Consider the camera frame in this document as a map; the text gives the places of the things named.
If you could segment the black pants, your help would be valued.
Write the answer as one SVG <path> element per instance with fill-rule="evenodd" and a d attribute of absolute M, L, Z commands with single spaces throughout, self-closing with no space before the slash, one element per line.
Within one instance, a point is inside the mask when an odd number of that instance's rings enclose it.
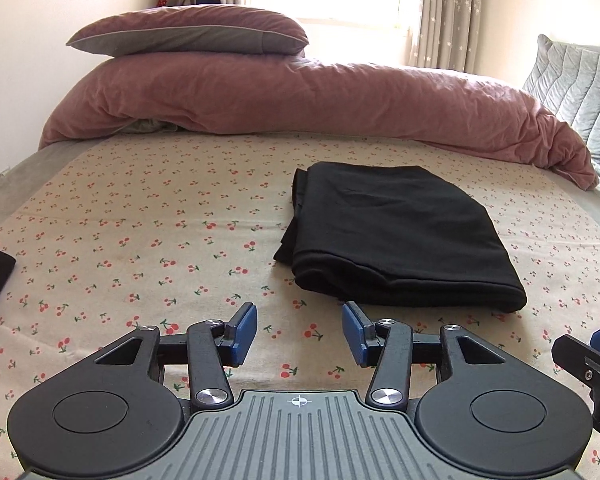
<path fill-rule="evenodd" d="M 317 162 L 294 174 L 292 206 L 274 258 L 309 292 L 390 307 L 527 303 L 484 207 L 422 167 Z"/>

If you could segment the cherry print cloth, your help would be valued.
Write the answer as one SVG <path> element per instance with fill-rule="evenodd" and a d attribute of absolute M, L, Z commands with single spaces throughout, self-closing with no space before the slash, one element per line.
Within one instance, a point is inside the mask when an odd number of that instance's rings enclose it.
<path fill-rule="evenodd" d="M 294 172 L 314 162 L 419 166 L 486 207 L 527 307 L 368 308 L 418 332 L 460 324 L 577 388 L 554 340 L 600 329 L 600 226 L 545 171 L 398 140 L 318 136 L 116 136 L 79 154 L 0 224 L 16 259 L 0 297 L 0 479 L 20 474 L 7 415 L 23 393 L 136 326 L 181 333 L 259 311 L 235 390 L 355 389 L 335 299 L 306 292 L 274 259 L 292 214 Z"/>

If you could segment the grey quilted headboard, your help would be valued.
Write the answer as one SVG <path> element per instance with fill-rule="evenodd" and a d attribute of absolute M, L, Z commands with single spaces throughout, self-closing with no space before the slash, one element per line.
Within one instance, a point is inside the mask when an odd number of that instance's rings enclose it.
<path fill-rule="evenodd" d="M 582 138 L 600 176 L 600 47 L 540 35 L 524 91 Z"/>

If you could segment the pink duvet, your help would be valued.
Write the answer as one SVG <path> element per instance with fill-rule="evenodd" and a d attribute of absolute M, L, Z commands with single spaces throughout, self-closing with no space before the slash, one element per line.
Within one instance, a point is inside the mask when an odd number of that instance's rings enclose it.
<path fill-rule="evenodd" d="M 195 132 L 325 133 L 425 142 L 598 182 L 583 140 L 530 94 L 491 78 L 306 58 L 160 52 L 103 62 L 62 99 L 40 142 L 112 136 L 141 120 Z"/>

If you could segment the grey patterned curtain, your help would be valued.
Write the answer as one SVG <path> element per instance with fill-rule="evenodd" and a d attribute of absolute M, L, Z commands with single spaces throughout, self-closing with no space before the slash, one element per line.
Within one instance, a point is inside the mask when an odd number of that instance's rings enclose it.
<path fill-rule="evenodd" d="M 293 18 L 312 60 L 474 69 L 481 0 L 223 1 Z"/>

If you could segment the pink grey pillow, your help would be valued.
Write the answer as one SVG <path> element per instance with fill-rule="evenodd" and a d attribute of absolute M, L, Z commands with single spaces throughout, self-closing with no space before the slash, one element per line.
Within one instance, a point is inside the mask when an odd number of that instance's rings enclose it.
<path fill-rule="evenodd" d="M 297 55 L 304 29 L 278 12 L 238 6 L 160 6 L 102 18 L 78 30 L 73 49 L 112 58 L 151 52 Z"/>

